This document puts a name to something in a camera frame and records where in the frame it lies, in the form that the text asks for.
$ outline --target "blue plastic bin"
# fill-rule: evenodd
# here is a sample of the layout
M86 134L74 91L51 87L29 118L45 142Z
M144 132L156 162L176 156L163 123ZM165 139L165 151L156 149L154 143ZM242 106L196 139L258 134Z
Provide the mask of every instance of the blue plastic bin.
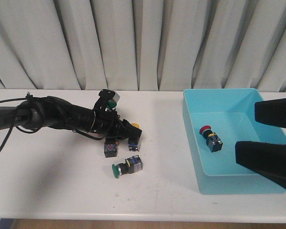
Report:
M188 89L183 116L199 190L202 194L283 193L271 180L235 162L237 141L286 144L279 127L255 121L254 104L262 101L258 90ZM211 152L199 130L210 125L223 147Z

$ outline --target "white curtain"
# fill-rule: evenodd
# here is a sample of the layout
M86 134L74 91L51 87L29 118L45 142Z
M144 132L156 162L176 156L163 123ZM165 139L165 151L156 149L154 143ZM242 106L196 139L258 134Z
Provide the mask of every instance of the white curtain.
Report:
M0 88L286 91L286 0L0 0Z

